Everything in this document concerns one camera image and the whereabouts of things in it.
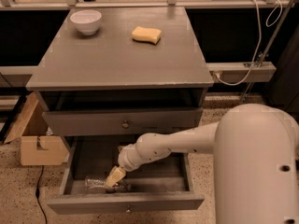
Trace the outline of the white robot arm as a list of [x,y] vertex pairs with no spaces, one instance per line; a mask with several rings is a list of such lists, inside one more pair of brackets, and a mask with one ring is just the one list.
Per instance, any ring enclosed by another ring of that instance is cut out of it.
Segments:
[[298,123],[288,113],[239,105],[212,124],[141,135],[121,150],[106,185],[172,153],[211,153],[217,224],[298,224],[298,145]]

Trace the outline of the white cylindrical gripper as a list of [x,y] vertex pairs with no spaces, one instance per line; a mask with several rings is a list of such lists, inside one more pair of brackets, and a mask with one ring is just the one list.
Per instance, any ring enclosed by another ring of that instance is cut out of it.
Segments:
[[[118,157],[118,164],[126,172],[132,172],[143,164],[143,160],[136,149],[136,145],[130,144],[121,149]],[[106,179],[107,187],[113,187],[126,176],[126,172],[122,169],[119,169],[117,166],[112,168]]]

